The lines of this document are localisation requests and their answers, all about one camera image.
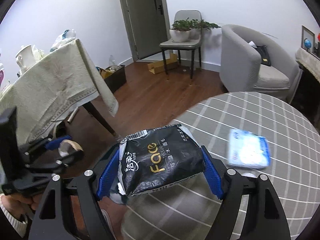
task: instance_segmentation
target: gray checkered tablecloth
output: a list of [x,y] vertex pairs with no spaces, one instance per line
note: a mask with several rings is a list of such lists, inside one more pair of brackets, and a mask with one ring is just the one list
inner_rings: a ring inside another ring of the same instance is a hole
[[[299,111],[269,95],[236,92],[208,98],[172,123],[186,126],[213,158],[225,164],[231,128],[266,137],[270,166],[261,171],[236,170],[269,176],[287,216],[291,239],[301,233],[320,203],[320,137]],[[220,203],[203,174],[167,190],[134,197],[122,226],[124,239],[204,239]],[[248,196],[243,196],[231,239],[240,236],[247,203]]]

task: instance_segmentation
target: globe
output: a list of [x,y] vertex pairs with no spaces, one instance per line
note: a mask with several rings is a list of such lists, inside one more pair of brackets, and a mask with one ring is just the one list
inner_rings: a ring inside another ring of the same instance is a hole
[[309,41],[308,39],[305,39],[304,46],[306,46],[307,49],[310,49],[311,48],[311,41]]

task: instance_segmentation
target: black bag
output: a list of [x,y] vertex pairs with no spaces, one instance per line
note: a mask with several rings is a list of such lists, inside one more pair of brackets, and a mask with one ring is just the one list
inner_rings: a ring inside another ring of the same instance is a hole
[[255,48],[257,52],[261,55],[261,64],[266,65],[268,67],[271,66],[270,56],[267,50],[267,46],[257,46]]
[[126,195],[159,191],[203,172],[203,154],[191,136],[181,124],[127,136],[118,171]]

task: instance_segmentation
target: chair leg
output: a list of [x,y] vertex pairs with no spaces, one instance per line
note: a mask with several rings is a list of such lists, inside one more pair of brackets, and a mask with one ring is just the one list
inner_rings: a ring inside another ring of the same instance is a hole
[[164,64],[164,71],[165,71],[165,74],[167,75],[167,80],[169,80],[169,75],[168,75],[168,69],[167,69],[167,62],[165,60],[165,50],[162,49],[162,58],[163,58],[163,64]]
[[190,79],[193,77],[193,67],[195,65],[195,51],[191,51],[191,71],[190,71]]
[[179,65],[181,66],[181,54],[179,49],[178,49],[178,57],[179,57]]
[[202,64],[201,64],[201,47],[199,47],[199,66],[200,70],[202,69]]

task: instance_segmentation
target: person's hand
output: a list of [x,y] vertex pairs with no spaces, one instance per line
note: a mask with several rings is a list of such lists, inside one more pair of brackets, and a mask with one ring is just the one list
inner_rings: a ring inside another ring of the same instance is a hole
[[28,204],[33,210],[36,210],[42,195],[36,195],[32,198],[25,198],[22,195],[15,193],[8,196],[2,196],[1,201],[4,208],[17,220],[25,213],[22,203]]

